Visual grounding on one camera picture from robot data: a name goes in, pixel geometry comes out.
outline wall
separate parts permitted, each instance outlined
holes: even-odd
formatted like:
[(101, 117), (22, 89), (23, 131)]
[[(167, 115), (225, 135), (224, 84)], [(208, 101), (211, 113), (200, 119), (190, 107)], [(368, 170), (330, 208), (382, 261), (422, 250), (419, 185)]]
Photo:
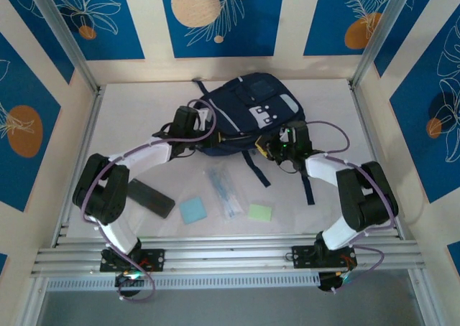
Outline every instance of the wall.
[[(60, 106), (55, 125), (51, 124), (50, 127), (48, 145), (46, 147), (43, 144), (45, 147), (40, 149), (46, 149), (46, 152), (43, 153), (41, 162), (38, 162), (40, 169), (24, 209), (19, 210), (0, 202), (0, 253), (8, 256), (0, 279), (0, 323), (12, 325), (19, 306), (18, 300), (32, 269), (37, 249), (50, 245), (93, 96), (84, 86), (79, 74), (74, 73), (69, 81), (63, 77), (8, 0), (0, 0), (0, 13), (1, 35), (29, 66), (27, 71), (32, 70), (40, 80), (40, 85), (42, 83), (42, 88), (52, 95), (53, 104)], [(25, 78), (24, 71), (10, 69), (8, 72), (8, 76), (18, 78), (18, 90), (31, 83), (30, 79)], [(14, 92), (11, 86), (9, 90), (9, 93)], [(26, 90), (25, 93), (25, 98), (32, 97), (34, 102), (39, 104), (45, 102), (35, 89)], [(10, 96), (8, 93), (0, 94), (0, 102), (9, 100)], [(46, 119), (43, 118), (42, 122), (45, 128)], [(0, 139), (0, 149), (9, 149), (8, 143), (6, 136)], [(2, 172), (2, 190), (21, 183), (18, 174)]]
[[(84, 0), (55, 3), (100, 84), (197, 76), (225, 80), (255, 70), (279, 78), (349, 78), (362, 53), (362, 49), (334, 50), (336, 43), (344, 46), (346, 28), (355, 20), (344, 0), (230, 0), (227, 11), (219, 4), (224, 0), (173, 1), (191, 8), (174, 12), (172, 0), (90, 0), (88, 6)], [(33, 30), (43, 23), (33, 4), (10, 2), (48, 55), (60, 55), (41, 37), (44, 34)], [(316, 11), (317, 4), (347, 17), (330, 22), (329, 13)], [(217, 15), (211, 27), (205, 25), (207, 18)], [(321, 23), (332, 25), (325, 31), (318, 27)], [(305, 51), (311, 28), (320, 33), (316, 41), (326, 40), (322, 50)], [(66, 75), (65, 68), (59, 68)]]
[[(406, 141), (410, 138), (405, 138), (407, 134), (404, 134), (400, 128), (405, 121), (412, 121), (407, 125), (419, 126), (420, 133), (428, 136), (426, 133), (426, 122), (429, 120), (428, 109), (418, 115), (418, 105), (424, 104), (427, 98), (433, 98), (430, 92), (432, 81), (420, 80), (419, 86), (413, 89), (416, 90), (416, 94), (409, 90), (402, 95), (401, 104), (413, 107), (414, 118), (396, 118), (390, 98), (394, 103), (392, 96), (399, 93), (398, 88), (404, 88), (408, 83), (413, 83), (412, 79), (408, 78), (410, 71), (413, 68), (415, 71), (415, 67), (420, 67), (417, 61), (423, 56), (427, 47), (458, 6), (459, 0), (430, 0), (382, 77), (380, 78), (377, 70), (372, 68), (359, 88), (368, 110), (368, 120), (379, 142), (381, 163), (389, 177), (390, 184), (397, 193), (403, 217), (420, 244), (435, 290), (446, 312), (446, 325), (460, 325), (457, 303), (460, 279), (446, 250), (448, 244), (460, 240), (458, 207), (460, 189), (435, 198), (432, 203), (428, 201), (420, 180), (420, 173), (413, 159), (420, 152), (414, 152), (412, 147), (411, 151), (409, 150)], [(438, 59), (439, 57), (432, 59), (435, 71)], [(428, 63), (423, 66), (426, 69), (431, 68), (431, 64)], [(440, 79), (435, 81), (437, 92), (441, 92), (438, 85)], [(430, 153), (430, 148), (422, 148), (422, 150)], [(442, 185), (446, 180), (445, 177), (459, 168), (458, 162), (451, 164), (450, 168), (435, 173), (432, 179)]]

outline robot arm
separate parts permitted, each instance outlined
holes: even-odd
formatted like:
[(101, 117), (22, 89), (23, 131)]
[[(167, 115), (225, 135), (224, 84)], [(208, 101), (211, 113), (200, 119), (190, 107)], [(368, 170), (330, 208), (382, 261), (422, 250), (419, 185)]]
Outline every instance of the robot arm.
[(206, 110), (197, 111), (191, 107), (181, 106), (175, 114), (174, 121), (170, 124), (169, 131), (154, 134), (141, 145), (145, 146), (143, 150), (135, 152), (129, 150), (110, 157), (100, 154), (89, 157), (74, 191), (73, 203), (82, 208), (90, 186), (98, 174), (108, 165), (113, 165), (94, 188), (84, 212), (85, 217), (99, 224), (103, 234), (123, 254), (134, 259), (138, 256), (136, 252), (139, 252), (141, 247), (139, 239), (129, 227), (126, 218), (121, 215), (126, 204), (129, 181), (156, 165), (169, 162), (182, 154), (185, 149), (195, 146), (196, 143), (192, 141), (169, 143), (167, 139), (200, 137), (205, 133), (204, 123), (207, 116)]
[[(145, 149), (135, 153), (130, 150), (110, 157), (94, 154), (88, 159), (75, 189), (73, 202), (82, 208), (89, 187), (98, 174), (111, 162), (122, 157), (102, 176), (105, 185), (96, 185), (89, 197), (85, 214), (92, 221), (97, 220), (108, 240), (136, 262), (139, 260), (137, 253), (141, 243), (126, 219), (120, 217), (127, 198), (128, 183), (138, 174), (169, 162), (186, 148), (195, 145), (196, 143), (190, 142), (167, 143), (167, 138), (198, 138), (204, 132), (204, 126), (201, 125), (206, 118), (206, 112), (180, 107), (170, 130), (167, 133), (156, 133), (145, 143)], [(216, 137), (218, 134), (211, 135), (211, 139), (206, 139), (205, 145), (213, 145)], [(322, 179), (338, 188), (342, 216), (329, 229), (317, 235), (315, 249), (320, 259), (346, 247), (368, 227), (388, 221), (389, 215), (380, 197), (355, 169), (331, 161), (324, 153), (313, 150), (304, 121), (287, 124), (280, 135), (261, 137), (257, 146), (266, 158), (278, 164), (290, 160), (301, 174)], [(393, 214), (397, 215), (395, 198), (378, 163), (368, 162), (362, 168), (378, 184), (389, 200)]]
[(366, 229), (382, 225), (390, 219), (379, 192), (387, 200), (393, 216), (398, 214), (395, 196), (378, 163), (367, 162), (360, 167), (375, 182), (372, 186), (357, 168), (313, 149), (304, 121), (286, 124), (277, 136), (260, 137), (257, 148), (269, 160), (277, 164), (289, 160), (301, 174), (324, 180), (339, 190), (342, 216), (330, 228), (318, 234), (316, 245), (323, 247), (321, 253), (348, 246)]

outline navy blue backpack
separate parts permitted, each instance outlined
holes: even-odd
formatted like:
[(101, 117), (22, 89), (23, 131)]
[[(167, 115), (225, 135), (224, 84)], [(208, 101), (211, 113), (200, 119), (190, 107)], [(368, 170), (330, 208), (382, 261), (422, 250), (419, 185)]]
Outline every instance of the navy blue backpack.
[[(212, 148), (199, 150), (208, 156), (227, 156), (241, 152), (246, 163), (265, 187), (270, 182), (252, 161), (249, 150), (263, 134), (278, 134), (281, 126), (290, 121), (305, 120), (302, 106), (294, 95), (269, 73), (251, 73), (230, 80), (220, 88), (207, 91), (199, 80), (193, 80), (203, 92), (201, 98), (211, 104), (217, 115), (216, 130), (221, 141)], [(313, 192), (307, 177), (302, 175), (309, 205)]]

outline metal extrusion bar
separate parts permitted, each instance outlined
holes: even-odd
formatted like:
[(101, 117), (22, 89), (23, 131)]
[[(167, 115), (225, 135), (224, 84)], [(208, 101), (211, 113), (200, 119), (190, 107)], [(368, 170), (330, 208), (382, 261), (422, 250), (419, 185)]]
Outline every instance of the metal extrusion bar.
[(42, 13), (43, 18), (51, 28), (56, 39), (64, 49), (65, 54), (69, 57), (73, 66), (80, 71), (82, 78), (85, 80), (88, 87), (94, 91), (98, 91), (98, 83), (91, 73), (86, 59), (70, 32), (63, 17), (60, 15), (58, 8), (53, 0), (33, 0), (37, 8)]
[(369, 66), (374, 62), (377, 54), (382, 48), (388, 34), (390, 33), (393, 25), (396, 22), (401, 10), (407, 0), (389, 0), (388, 5), (383, 12), (382, 18), (380, 19), (377, 27), (372, 34), (369, 43), (367, 44), (362, 58), (359, 61), (358, 67), (351, 78), (351, 87), (355, 89), (364, 77)]
[(441, 314), (442, 309), (439, 301), (433, 293), (431, 280), (426, 269), (410, 269), (408, 272), (425, 324), (430, 326), (447, 325)]
[(22, 307), (17, 315), (15, 326), (36, 325), (42, 309), (45, 292), (47, 291), (48, 278), (30, 278), (27, 298), (23, 300)]
[[(166, 249), (165, 265), (161, 274), (253, 274), (269, 272), (296, 272), (293, 263), (285, 258), (291, 247), (313, 244), (313, 236), (300, 236), (252, 240), (201, 239), (200, 241), (143, 242), (143, 248)], [(377, 248), (385, 253), (380, 269), (419, 269), (425, 264), (415, 241), (399, 238), (368, 237), (359, 244)], [(70, 248), (58, 246), (39, 251), (32, 276), (107, 276), (98, 271), (102, 243), (74, 243)], [(380, 255), (363, 250), (356, 251), (358, 270), (366, 270), (380, 259)], [(336, 271), (318, 269), (307, 271)]]
[(72, 194), (75, 189), (75, 186), (78, 183), (78, 179), (80, 178), (80, 173), (83, 170), (85, 165), (85, 160), (88, 157), (88, 150), (91, 144), (91, 139), (93, 138), (94, 128), (96, 127), (97, 118), (99, 115), (99, 111), (101, 109), (102, 97), (104, 95), (105, 89), (103, 88), (100, 93), (96, 94), (96, 97), (93, 100), (93, 105), (91, 106), (91, 112), (88, 117), (88, 122), (86, 124), (85, 131), (83, 133), (83, 138), (80, 144), (80, 151), (78, 152), (77, 162), (75, 163), (75, 167), (73, 168), (73, 175), (72, 180), (67, 189), (67, 193), (65, 195), (64, 203), (60, 211), (59, 219), (56, 224), (55, 232), (52, 237), (51, 246), (56, 246), (58, 242), (58, 237), (63, 235), (63, 230), (65, 231), (67, 228), (63, 227), (63, 223), (68, 222), (70, 217), (70, 210), (72, 209)]

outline blue wall panel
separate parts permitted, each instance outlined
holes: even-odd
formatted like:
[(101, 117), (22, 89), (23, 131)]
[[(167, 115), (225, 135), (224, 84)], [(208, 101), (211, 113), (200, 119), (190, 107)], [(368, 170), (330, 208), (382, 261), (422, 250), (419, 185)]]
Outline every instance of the blue wall panel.
[(407, 0), (374, 63), (380, 76), (391, 63), (429, 0)]
[(0, 34), (0, 201), (24, 211), (60, 105)]
[(272, 56), (282, 0), (163, 0), (174, 56)]
[(429, 201), (460, 187), (460, 6), (390, 101)]
[[(32, 0), (10, 0), (69, 82), (73, 72)], [(144, 59), (127, 0), (54, 0), (87, 60)]]

